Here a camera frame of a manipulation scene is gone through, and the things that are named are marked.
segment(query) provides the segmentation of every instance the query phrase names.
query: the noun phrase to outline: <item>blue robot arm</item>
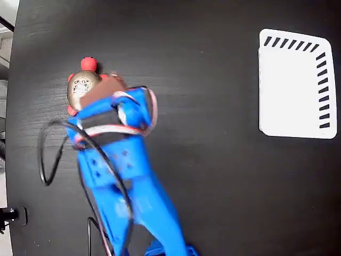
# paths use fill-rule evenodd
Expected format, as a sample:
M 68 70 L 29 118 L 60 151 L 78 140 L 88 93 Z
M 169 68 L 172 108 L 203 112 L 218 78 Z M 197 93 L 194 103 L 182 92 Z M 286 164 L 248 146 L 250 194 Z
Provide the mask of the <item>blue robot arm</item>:
M 146 227 L 159 241 L 145 255 L 197 255 L 186 247 L 174 205 L 154 174 L 144 145 L 146 131 L 154 125 L 153 94 L 143 87 L 99 100 L 84 108 L 71 124 L 98 139 L 102 150 L 125 181 L 133 208 L 133 221 Z M 115 116 L 117 123 L 98 125 L 103 116 Z M 86 185 L 91 189 L 109 240 L 116 255 L 124 251 L 124 238 L 129 222 L 126 202 L 117 180 L 108 171 L 99 153 L 87 148 L 75 131 L 68 129 L 71 142 L 80 148 L 77 159 Z

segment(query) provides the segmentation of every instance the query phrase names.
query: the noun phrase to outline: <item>black table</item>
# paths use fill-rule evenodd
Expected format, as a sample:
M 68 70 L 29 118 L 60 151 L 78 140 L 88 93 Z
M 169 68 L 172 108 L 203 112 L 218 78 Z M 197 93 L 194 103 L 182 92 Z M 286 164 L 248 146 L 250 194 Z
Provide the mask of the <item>black table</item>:
M 341 79 L 339 1 L 21 1 L 7 97 L 7 196 L 29 223 L 18 255 L 86 255 L 91 210 L 67 147 L 53 184 L 38 175 L 39 129 L 67 117 L 66 84 L 91 55 L 159 102 L 153 168 L 201 255 L 340 255 L 341 137 L 258 130 L 258 34 L 324 37 Z M 341 86 L 337 85 L 337 95 Z M 47 162 L 64 136 L 51 131 Z M 132 255 L 149 235 L 137 229 Z M 94 232 L 94 255 L 102 252 Z

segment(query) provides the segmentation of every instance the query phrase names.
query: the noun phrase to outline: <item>black cable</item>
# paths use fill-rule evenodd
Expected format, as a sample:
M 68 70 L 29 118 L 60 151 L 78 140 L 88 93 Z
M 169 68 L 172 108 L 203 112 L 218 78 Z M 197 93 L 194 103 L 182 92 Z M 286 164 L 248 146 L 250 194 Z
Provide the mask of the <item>black cable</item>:
M 83 176 L 82 176 L 82 172 L 81 172 L 81 170 L 80 170 L 80 168 L 79 168 L 79 163 L 77 163 L 77 168 L 78 168 L 78 175 L 79 175 L 80 185 L 81 185 L 82 188 L 84 189 L 84 193 L 85 193 L 86 199 L 87 199 L 87 201 L 88 201 L 88 203 L 89 203 L 89 205 L 90 205 L 90 207 L 91 207 L 91 210 L 92 210 L 92 212 L 94 213 L 94 215 L 95 215 L 95 217 L 96 217 L 96 220 L 97 220 L 97 222 L 96 222 L 95 220 L 93 220 L 92 217 L 87 218 L 87 221 L 88 221 L 88 223 L 87 223 L 87 239 L 88 239 L 88 241 L 87 241 L 87 242 L 88 242 L 88 245 L 87 245 L 88 247 L 87 247 L 87 249 L 88 249 L 88 256 L 91 256 L 90 221 L 92 221 L 92 220 L 93 220 L 92 222 L 95 224 L 96 228 L 100 231 L 101 239 L 102 239 L 102 243 L 103 243 L 103 246 L 104 246 L 104 248 L 105 248 L 105 251 L 107 252 L 107 254 L 113 255 L 113 251 L 109 248 L 108 243 L 107 243 L 107 241 L 105 240 L 105 239 L 109 239 L 109 237 L 108 237 L 107 233 L 105 233 L 104 228 L 103 228 L 103 225 L 102 225 L 102 223 L 100 222 L 100 221 L 101 221 L 100 214 L 98 213 L 98 211 L 96 210 L 96 208 L 95 208 L 95 207 L 93 206 L 93 204 L 91 203 L 90 197 L 89 197 L 89 195 L 88 195 L 88 193 L 87 193 L 87 190 L 86 190 L 86 188 L 85 188 L 84 180 L 83 180 Z
M 117 170 L 114 168 L 112 162 L 110 161 L 108 156 L 104 153 L 104 151 L 101 149 L 101 147 L 85 131 L 83 131 L 82 129 L 80 129 L 76 125 L 73 125 L 73 124 L 69 123 L 68 121 L 64 121 L 64 120 L 52 120 L 41 129 L 39 136 L 38 136 L 38 165 L 39 165 L 39 173 L 40 173 L 40 178 L 42 180 L 42 183 L 46 186 L 49 186 L 52 183 L 54 176 L 55 176 L 55 173 L 56 173 L 56 169 L 58 167 L 59 160 L 60 160 L 61 155 L 62 155 L 64 143 L 66 142 L 66 139 L 67 139 L 67 137 L 64 138 L 63 143 L 58 150 L 56 160 L 53 164 L 52 173 L 51 173 L 50 177 L 48 179 L 46 179 L 45 166 L 44 166 L 44 142 L 45 142 L 45 137 L 46 137 L 45 130 L 52 127 L 52 126 L 67 127 L 67 128 L 70 128 L 71 130 L 79 133 L 83 137 L 83 140 L 85 142 L 87 142 L 90 147 L 92 147 L 93 149 L 95 149 L 99 153 L 99 155 L 102 157 L 105 164 L 107 165 L 110 173 L 117 180 L 117 187 L 119 188 L 120 192 L 122 193 L 123 199 L 126 203 L 126 206 L 128 209 L 128 218 L 129 218 L 128 226 L 127 226 L 127 230 L 126 230 L 126 234 L 125 234 L 124 242 L 123 242 L 123 249 L 121 251 L 121 255 L 124 255 L 125 249 L 129 245 L 129 242 L 131 239 L 131 234 L 132 234 L 132 229 L 133 229 L 133 216 L 134 215 L 133 215 L 132 203 L 131 203 L 130 198 L 128 197 L 128 193 L 127 193 L 127 190 L 123 184 L 123 180 L 120 177 Z M 90 203 L 95 215 L 97 215 L 94 207 L 92 206 L 92 204 L 90 202 L 90 199 L 88 197 L 86 189 L 85 189 L 85 194 L 89 200 L 89 203 Z
M 1 16 L 0 16 L 0 23 L 4 25 L 6 28 L 8 28 L 10 31 L 14 32 L 14 26 Z

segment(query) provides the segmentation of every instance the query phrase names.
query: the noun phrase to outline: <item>white floor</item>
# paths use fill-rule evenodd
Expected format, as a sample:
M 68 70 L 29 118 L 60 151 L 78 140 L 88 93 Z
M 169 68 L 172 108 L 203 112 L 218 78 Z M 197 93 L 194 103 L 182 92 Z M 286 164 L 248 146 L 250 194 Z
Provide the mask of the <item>white floor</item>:
M 5 173 L 0 174 L 0 208 L 7 207 Z M 12 256 L 10 229 L 7 226 L 4 234 L 0 234 L 0 256 Z
M 10 59 L 12 47 L 12 39 L 0 40 L 0 54 L 6 59 Z M 6 96 L 7 96 L 7 81 L 0 80 L 0 116 L 6 116 Z M 5 177 L 5 164 L 0 160 L 0 208 L 7 207 L 6 196 L 6 177 Z M 13 256 L 10 230 L 6 227 L 4 235 L 0 234 L 0 256 Z

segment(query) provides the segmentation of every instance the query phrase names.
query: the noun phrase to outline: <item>toy turtle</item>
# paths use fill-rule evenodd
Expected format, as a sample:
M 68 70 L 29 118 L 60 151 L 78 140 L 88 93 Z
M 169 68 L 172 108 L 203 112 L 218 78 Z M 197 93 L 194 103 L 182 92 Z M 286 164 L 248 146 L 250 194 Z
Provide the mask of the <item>toy turtle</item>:
M 107 74 L 98 75 L 96 73 L 97 61 L 93 57 L 85 57 L 80 62 L 81 71 L 71 74 L 68 77 L 68 113 L 75 116 L 77 112 L 82 110 L 80 99 L 87 94 L 96 84 Z

